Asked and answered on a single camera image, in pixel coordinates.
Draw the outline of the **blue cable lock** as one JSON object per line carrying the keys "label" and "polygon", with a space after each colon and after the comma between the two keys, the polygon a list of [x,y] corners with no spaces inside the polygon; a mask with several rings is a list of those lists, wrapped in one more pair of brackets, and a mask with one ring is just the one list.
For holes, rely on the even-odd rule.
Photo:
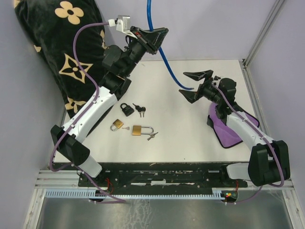
{"label": "blue cable lock", "polygon": [[[151,7],[152,7],[152,1],[151,0],[147,0],[146,1],[146,16],[147,16],[147,22],[148,22],[148,27],[149,27],[149,30],[150,31],[153,31],[154,30],[154,27],[153,27],[153,21],[152,21],[152,10],[151,10]],[[174,82],[182,89],[184,90],[187,90],[187,91],[190,91],[190,90],[193,90],[194,88],[191,88],[191,87],[186,87],[184,86],[183,84],[181,84],[179,82],[179,80],[176,78],[174,72],[172,71],[171,67],[170,67],[170,64],[162,50],[162,48],[160,47],[159,48],[159,53],[161,55],[161,58],[171,76],[171,78],[174,80]]]}

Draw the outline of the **long padlock keys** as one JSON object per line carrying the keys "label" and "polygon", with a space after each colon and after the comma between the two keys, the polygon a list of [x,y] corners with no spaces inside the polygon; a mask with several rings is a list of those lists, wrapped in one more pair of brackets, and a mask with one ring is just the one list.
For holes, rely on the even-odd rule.
{"label": "long padlock keys", "polygon": [[149,140],[151,140],[152,138],[155,138],[155,136],[158,134],[158,132],[156,132],[156,133],[150,133],[149,134],[149,137],[147,138],[147,140],[149,141]]}

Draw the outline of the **long-shackle brass padlock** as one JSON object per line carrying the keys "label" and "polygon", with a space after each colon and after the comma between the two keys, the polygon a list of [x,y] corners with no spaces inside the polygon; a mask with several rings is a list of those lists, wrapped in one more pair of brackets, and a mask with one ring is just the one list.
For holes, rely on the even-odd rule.
{"label": "long-shackle brass padlock", "polygon": [[134,125],[132,127],[133,136],[152,135],[153,133],[154,129],[149,126]]}

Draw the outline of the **small brass padlock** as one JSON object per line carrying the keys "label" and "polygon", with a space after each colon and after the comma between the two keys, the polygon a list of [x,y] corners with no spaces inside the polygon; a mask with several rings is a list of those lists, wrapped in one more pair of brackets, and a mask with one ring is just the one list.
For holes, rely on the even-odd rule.
{"label": "small brass padlock", "polygon": [[111,129],[112,131],[116,131],[116,130],[120,129],[123,125],[124,125],[124,123],[123,123],[121,120],[116,119],[116,120],[113,122],[113,124],[111,125],[110,129]]}

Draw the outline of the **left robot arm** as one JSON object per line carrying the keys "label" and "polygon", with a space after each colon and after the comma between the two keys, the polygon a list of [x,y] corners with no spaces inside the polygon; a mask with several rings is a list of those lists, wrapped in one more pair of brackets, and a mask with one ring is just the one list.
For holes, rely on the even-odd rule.
{"label": "left robot arm", "polygon": [[54,149],[88,174],[89,181],[95,186],[105,182],[105,174],[82,143],[126,93],[131,84],[129,76],[138,62],[146,53],[154,55],[158,52],[168,31],[167,28],[149,31],[132,26],[126,32],[131,42],[124,49],[111,45],[104,51],[102,66],[106,74],[92,97],[67,124],[62,127],[55,125],[51,129]]}

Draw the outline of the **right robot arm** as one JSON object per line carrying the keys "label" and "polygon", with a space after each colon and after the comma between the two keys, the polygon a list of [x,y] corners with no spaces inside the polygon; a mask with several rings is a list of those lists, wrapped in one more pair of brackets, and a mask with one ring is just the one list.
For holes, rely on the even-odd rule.
{"label": "right robot arm", "polygon": [[207,124],[221,146],[231,148],[245,143],[250,150],[248,162],[224,166],[224,171],[219,174],[219,182],[229,187],[241,179],[251,181],[257,187],[282,187],[290,178],[288,145],[260,130],[258,119],[235,101],[236,82],[214,76],[212,70],[184,72],[184,75],[195,81],[203,81],[197,91],[180,90],[180,93],[192,104],[203,97],[212,102]]}

